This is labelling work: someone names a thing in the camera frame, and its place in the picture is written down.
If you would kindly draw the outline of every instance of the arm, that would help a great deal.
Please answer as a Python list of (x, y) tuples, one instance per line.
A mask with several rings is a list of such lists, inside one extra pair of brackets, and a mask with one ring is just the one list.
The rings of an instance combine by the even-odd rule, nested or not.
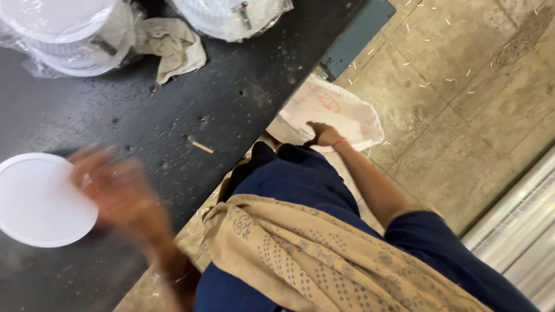
[(173, 312), (192, 311), (200, 272), (173, 243), (166, 208), (136, 160), (115, 162), (110, 149), (83, 149), (69, 158), (72, 183), (109, 224), (141, 248), (164, 284)]
[(387, 228), (393, 219), (410, 206), (408, 199), (347, 141), (344, 141), (333, 127), (312, 122), (308, 125), (314, 128), (316, 137), (308, 141), (305, 146), (317, 144), (335, 148), (355, 181), (362, 198), (384, 228)]

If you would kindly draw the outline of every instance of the red thread bracelet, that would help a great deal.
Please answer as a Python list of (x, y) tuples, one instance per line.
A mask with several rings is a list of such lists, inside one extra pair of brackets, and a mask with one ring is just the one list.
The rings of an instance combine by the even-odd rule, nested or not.
[(336, 144), (339, 144), (341, 142), (347, 142), (347, 141), (348, 141), (347, 139), (339, 140), (339, 141), (335, 142), (334, 144), (332, 144), (331, 147), (334, 148)]

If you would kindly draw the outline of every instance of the wooden stick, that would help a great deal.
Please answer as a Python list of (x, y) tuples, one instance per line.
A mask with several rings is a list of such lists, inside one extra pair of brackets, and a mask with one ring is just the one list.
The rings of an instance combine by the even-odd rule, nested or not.
[(214, 152), (212, 149), (209, 149), (208, 147), (206, 147), (206, 146), (204, 146), (204, 145), (202, 145), (202, 144), (200, 144), (200, 143), (193, 142), (193, 145), (196, 146), (196, 147), (198, 147), (198, 148), (200, 148), (200, 149), (202, 149), (202, 150), (205, 151), (205, 152), (210, 153), (210, 154), (212, 154), (212, 153)]

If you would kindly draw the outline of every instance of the dirty floor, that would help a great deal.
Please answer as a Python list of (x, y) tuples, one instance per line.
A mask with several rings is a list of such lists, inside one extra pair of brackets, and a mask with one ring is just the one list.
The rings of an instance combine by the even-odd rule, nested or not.
[[(390, 2), (397, 13), (335, 84), (380, 115), (387, 143), (364, 156), (462, 234), (555, 139), (555, 0)], [(326, 157), (383, 231), (338, 155)], [(201, 211), (215, 201), (176, 237), (200, 269)], [(150, 270), (114, 311), (165, 311)]]

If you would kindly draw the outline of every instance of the beige printed scarf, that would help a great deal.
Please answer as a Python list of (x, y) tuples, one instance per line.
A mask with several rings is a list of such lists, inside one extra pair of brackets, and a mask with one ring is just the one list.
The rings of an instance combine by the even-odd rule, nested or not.
[(218, 268), (293, 311), (491, 311), (422, 261), (313, 208), (235, 195), (204, 228)]

